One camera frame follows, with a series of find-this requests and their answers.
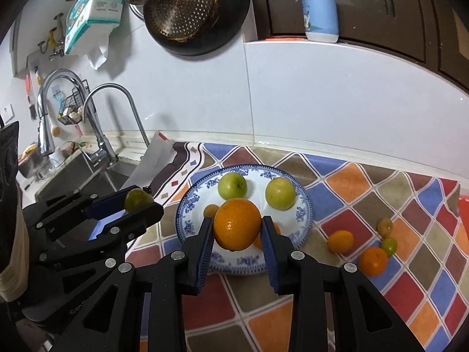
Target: small orange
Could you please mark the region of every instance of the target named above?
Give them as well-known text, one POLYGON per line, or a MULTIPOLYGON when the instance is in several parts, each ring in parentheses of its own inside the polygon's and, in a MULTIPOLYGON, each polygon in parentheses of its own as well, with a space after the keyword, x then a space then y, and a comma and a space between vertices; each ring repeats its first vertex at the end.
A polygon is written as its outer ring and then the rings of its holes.
POLYGON ((388 255, 379 247, 369 247, 358 258, 358 267, 367 276, 376 276, 386 270, 388 255))
POLYGON ((244 250, 261 230, 259 209, 245 198, 225 201, 213 220, 213 235, 218 245, 231 251, 244 250))
MULTIPOLYGON (((273 226, 275 227, 275 231, 277 232, 277 234, 282 234, 280 232, 280 228, 278 227, 278 225, 274 222, 273 223, 273 226)), ((258 248, 259 250, 262 250, 262 242, 261 242, 261 234, 259 233, 256 237, 256 239, 254 240, 254 242, 252 243, 256 248, 258 248)))
POLYGON ((327 248, 333 253, 343 254, 353 247, 353 234, 347 230, 337 230, 327 239, 327 248))

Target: plastic bottle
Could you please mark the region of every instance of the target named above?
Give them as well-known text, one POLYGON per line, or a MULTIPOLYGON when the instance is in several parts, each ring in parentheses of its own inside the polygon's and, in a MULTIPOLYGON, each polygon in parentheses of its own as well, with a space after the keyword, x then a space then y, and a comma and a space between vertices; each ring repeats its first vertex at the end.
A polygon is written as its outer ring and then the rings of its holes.
POLYGON ((310 41, 337 42, 339 20, 335 0, 301 0, 306 37, 310 41))

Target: blue and white plate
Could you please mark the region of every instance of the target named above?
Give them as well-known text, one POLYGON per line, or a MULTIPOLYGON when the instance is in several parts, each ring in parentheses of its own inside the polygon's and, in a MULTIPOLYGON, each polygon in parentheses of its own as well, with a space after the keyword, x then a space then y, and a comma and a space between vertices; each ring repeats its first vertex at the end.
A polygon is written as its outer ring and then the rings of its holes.
MULTIPOLYGON (((312 226, 313 207, 303 186, 289 174, 266 165, 244 164, 219 169, 201 178, 186 192, 176 212, 176 231, 181 242, 199 232, 203 210, 208 204, 220 206, 224 199, 217 191, 220 178, 228 172, 243 175, 248 184, 245 198, 252 201, 261 215, 269 215, 283 235, 288 236, 295 248, 299 248, 308 237, 312 226), (296 202, 286 211, 271 208, 265 197, 266 186, 275 177, 290 179, 296 190, 296 202)), ((242 251, 228 251, 213 244, 210 267, 228 274, 256 274, 266 269, 262 251, 254 245, 242 251)))

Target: kitchen sink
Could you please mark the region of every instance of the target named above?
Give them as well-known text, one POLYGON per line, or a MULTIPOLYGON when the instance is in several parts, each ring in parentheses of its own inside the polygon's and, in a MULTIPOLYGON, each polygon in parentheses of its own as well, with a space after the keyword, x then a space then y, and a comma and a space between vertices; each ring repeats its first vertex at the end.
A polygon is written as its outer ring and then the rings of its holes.
MULTIPOLYGON (((94 193, 99 197, 106 196, 118 191, 136 167, 120 160, 111 167, 108 167, 106 162, 92 167, 80 153, 36 194, 36 201, 48 200, 75 189, 79 189, 83 196, 94 193)), ((96 223, 96 220, 83 222, 58 239, 59 245, 67 246, 77 241, 87 241, 96 223)))

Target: tablecloth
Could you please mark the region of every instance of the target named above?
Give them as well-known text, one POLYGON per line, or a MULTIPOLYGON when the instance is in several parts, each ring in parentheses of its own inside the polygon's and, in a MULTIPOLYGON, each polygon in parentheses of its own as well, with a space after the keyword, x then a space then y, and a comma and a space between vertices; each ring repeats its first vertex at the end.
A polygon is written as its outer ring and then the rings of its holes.
MULTIPOLYGON (((314 206, 314 226, 301 247, 319 262, 339 266, 356 261, 368 246, 379 245, 377 221, 391 218, 398 250, 383 274, 371 281, 428 352, 441 352, 468 313, 469 242, 458 216, 459 184, 334 158, 212 143, 175 143, 173 163, 152 181, 155 201, 165 207, 131 247, 135 266, 157 262, 180 248, 174 219, 177 205, 201 177, 244 163, 272 165, 294 176, 314 206), (326 239, 336 230, 353 233, 345 255, 331 253, 326 239)), ((328 337, 334 325, 328 294, 328 337)), ((146 351, 148 298, 141 350, 146 351)), ((277 296, 266 273, 250 276, 210 272, 197 297, 183 298, 184 326, 192 352, 277 352, 288 350, 292 298, 277 296)))

